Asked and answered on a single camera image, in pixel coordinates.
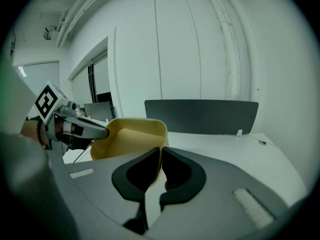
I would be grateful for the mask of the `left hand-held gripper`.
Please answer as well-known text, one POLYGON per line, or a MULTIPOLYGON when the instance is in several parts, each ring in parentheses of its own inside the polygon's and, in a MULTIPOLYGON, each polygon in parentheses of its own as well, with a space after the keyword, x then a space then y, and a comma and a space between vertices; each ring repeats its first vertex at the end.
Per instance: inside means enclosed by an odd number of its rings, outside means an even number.
MULTIPOLYGON (((77 105, 53 83, 48 81, 38 95, 35 103, 38 120, 44 125, 48 146, 52 148, 52 141, 61 142, 71 148, 73 141, 73 127, 67 118, 76 117, 77 105)), ((77 117, 74 120, 74 135, 83 139, 105 139, 110 131, 92 120, 77 117)))

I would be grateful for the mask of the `wide dark grey divider panel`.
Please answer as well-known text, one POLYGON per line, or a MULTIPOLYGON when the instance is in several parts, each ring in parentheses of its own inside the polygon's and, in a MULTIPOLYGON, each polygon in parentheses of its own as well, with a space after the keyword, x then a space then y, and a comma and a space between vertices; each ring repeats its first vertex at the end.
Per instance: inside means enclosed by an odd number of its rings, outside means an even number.
POLYGON ((200 135, 243 135, 253 128, 259 104, 252 101, 159 99, 144 102, 148 119, 162 121, 169 132, 200 135))

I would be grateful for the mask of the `person's left forearm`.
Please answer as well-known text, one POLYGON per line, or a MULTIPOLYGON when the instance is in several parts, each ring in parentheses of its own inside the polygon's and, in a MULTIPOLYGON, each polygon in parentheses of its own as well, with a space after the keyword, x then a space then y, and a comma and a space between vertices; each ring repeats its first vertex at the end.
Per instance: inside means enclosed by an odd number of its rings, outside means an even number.
POLYGON ((26 120, 20 134, 40 144, 44 149, 49 145, 45 126, 39 120, 26 120))

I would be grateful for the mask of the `white table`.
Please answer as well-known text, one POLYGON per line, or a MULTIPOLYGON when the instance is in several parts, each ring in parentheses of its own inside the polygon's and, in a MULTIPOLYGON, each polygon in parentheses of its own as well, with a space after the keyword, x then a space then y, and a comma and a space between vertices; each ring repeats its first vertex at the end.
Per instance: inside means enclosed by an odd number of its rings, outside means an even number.
MULTIPOLYGON (((107 127, 110 123, 91 120, 107 127)), ((89 140, 74 135, 81 144, 89 140)), ((264 134, 248 134, 240 137, 234 135, 211 135, 191 133, 168 133, 168 147, 197 153, 212 159, 218 159, 239 167, 256 180, 271 188, 284 202, 291 206, 308 194, 307 188, 293 165, 282 151, 264 134)))

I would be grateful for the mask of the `white wall pipe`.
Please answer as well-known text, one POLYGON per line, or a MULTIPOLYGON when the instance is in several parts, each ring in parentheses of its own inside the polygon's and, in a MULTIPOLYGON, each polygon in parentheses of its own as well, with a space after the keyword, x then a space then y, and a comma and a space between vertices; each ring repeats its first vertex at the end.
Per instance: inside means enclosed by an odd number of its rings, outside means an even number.
POLYGON ((222 32, 226 59, 226 99, 250 100, 250 63, 245 33, 230 0, 210 0, 222 32))

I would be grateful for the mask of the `person's grey shirt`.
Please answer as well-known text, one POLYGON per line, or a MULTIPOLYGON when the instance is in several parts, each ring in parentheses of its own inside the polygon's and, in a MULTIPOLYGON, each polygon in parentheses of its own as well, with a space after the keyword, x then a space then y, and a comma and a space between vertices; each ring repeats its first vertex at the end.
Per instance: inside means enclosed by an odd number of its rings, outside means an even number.
POLYGON ((79 240, 47 153, 20 134, 35 98, 0 55, 0 240, 79 240))

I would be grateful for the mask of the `white ceiling pipes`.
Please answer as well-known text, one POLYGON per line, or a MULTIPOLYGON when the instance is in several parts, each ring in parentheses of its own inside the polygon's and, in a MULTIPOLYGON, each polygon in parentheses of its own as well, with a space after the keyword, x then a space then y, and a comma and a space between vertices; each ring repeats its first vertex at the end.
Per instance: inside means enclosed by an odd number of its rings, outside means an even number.
POLYGON ((65 9, 59 19, 57 37, 54 46, 62 48, 76 23, 82 17, 87 9, 89 9, 97 0, 75 0, 72 6, 65 9))

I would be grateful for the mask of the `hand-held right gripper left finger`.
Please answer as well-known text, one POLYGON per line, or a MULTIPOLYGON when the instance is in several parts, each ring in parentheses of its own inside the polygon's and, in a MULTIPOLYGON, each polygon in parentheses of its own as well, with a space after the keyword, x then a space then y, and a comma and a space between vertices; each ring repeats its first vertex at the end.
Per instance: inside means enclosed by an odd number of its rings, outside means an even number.
POLYGON ((161 166, 159 147, 100 160, 70 163, 66 169, 82 194, 103 214, 143 235, 148 230, 145 193, 161 166))

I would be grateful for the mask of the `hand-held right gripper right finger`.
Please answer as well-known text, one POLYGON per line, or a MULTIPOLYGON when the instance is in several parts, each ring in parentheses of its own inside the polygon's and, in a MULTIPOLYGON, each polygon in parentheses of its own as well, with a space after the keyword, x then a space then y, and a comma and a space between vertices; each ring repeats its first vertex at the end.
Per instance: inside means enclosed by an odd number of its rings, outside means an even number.
POLYGON ((222 160, 165 147, 162 169, 167 191, 149 229, 155 240, 262 239, 288 210, 273 190, 222 160))

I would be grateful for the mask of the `yellow rectangular tray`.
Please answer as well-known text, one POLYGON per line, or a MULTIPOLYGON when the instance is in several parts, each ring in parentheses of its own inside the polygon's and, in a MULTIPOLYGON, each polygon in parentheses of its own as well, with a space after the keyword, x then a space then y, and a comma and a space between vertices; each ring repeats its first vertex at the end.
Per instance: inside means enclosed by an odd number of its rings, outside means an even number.
POLYGON ((90 155, 93 160, 108 159, 130 153, 142 154, 158 148, 145 164, 139 165, 133 176, 133 184, 146 192, 157 181, 161 170, 162 148, 169 145, 168 130, 160 120, 122 117, 112 120, 106 127, 109 136, 95 140, 90 155))

